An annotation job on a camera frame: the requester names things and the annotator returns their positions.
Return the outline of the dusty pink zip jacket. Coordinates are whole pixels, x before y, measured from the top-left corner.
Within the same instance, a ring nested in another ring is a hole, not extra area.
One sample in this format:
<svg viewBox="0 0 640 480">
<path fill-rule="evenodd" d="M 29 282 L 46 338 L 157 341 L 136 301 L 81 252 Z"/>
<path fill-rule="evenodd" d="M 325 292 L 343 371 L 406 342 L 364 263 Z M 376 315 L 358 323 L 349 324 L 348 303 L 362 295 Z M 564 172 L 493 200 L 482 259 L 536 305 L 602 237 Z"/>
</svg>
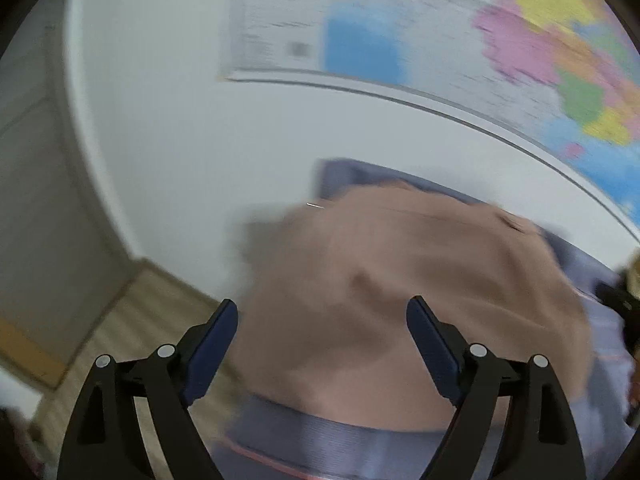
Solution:
<svg viewBox="0 0 640 480">
<path fill-rule="evenodd" d="M 570 400 L 586 391 L 591 330 L 541 230 L 496 206 L 401 183 L 291 211 L 274 233 L 230 351 L 251 393 L 343 424 L 448 426 L 406 323 L 409 300 L 496 356 L 546 356 Z"/>
</svg>

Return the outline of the cream beige garment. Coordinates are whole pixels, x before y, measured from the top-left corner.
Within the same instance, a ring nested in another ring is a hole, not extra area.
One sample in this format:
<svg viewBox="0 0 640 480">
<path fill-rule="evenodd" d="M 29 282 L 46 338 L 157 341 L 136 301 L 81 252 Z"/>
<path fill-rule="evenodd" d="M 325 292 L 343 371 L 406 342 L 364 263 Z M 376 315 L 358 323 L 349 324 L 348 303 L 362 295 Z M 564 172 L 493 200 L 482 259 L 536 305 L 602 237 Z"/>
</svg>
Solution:
<svg viewBox="0 0 640 480">
<path fill-rule="evenodd" d="M 628 263 L 625 271 L 626 287 L 628 292 L 640 298 L 640 252 L 637 250 Z"/>
</svg>

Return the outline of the grey door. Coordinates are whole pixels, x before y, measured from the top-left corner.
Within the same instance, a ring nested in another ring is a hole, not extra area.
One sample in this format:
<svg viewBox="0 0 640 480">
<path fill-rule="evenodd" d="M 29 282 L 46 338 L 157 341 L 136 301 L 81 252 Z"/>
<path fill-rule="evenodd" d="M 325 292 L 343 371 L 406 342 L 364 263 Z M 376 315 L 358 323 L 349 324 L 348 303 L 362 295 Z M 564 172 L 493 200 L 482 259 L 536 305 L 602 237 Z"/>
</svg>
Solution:
<svg viewBox="0 0 640 480">
<path fill-rule="evenodd" d="M 39 0 L 1 58 L 1 357 L 50 389 L 134 277 L 72 125 L 65 3 Z"/>
</svg>

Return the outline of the colourful wall map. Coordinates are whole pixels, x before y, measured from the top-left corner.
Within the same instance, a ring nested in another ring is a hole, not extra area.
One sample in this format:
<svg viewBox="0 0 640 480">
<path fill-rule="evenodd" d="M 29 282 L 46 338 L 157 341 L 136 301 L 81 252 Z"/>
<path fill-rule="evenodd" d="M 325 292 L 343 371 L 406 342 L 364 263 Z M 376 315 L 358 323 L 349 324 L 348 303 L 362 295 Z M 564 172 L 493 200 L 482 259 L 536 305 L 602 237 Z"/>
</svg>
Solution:
<svg viewBox="0 0 640 480">
<path fill-rule="evenodd" d="M 605 0 L 231 0 L 227 65 L 443 102 L 538 144 L 639 217 L 639 55 Z"/>
</svg>

